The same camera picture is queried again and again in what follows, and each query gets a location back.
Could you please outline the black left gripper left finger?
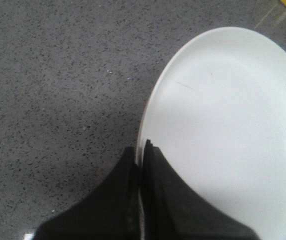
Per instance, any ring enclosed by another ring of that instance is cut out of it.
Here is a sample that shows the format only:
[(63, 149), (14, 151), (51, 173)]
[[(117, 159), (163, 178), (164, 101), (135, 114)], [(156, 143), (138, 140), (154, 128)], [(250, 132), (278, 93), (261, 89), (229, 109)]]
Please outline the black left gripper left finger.
[(35, 240), (138, 240), (139, 168), (135, 150), (126, 147), (121, 158), (86, 198), (44, 222)]

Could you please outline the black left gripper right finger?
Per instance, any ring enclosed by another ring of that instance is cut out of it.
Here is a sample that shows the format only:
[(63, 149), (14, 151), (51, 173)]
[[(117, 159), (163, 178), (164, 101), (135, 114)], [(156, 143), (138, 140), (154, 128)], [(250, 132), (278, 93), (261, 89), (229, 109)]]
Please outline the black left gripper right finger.
[(192, 190), (147, 140), (141, 167), (147, 240), (257, 240), (248, 226), (224, 214)]

